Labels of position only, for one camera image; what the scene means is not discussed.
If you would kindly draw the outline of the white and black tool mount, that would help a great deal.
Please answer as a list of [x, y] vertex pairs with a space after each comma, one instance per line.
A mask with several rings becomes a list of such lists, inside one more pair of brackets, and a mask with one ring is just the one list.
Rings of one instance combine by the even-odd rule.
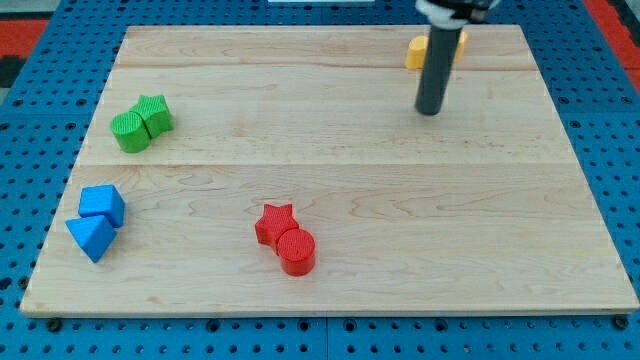
[[416, 0], [416, 10], [432, 26], [461, 29], [468, 23], [483, 23], [499, 6], [500, 0]]

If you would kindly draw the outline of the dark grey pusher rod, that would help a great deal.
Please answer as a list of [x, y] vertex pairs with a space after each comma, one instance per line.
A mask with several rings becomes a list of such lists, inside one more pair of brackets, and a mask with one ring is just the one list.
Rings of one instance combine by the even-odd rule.
[[434, 116], [440, 112], [461, 33], [461, 28], [431, 27], [414, 104], [418, 113]]

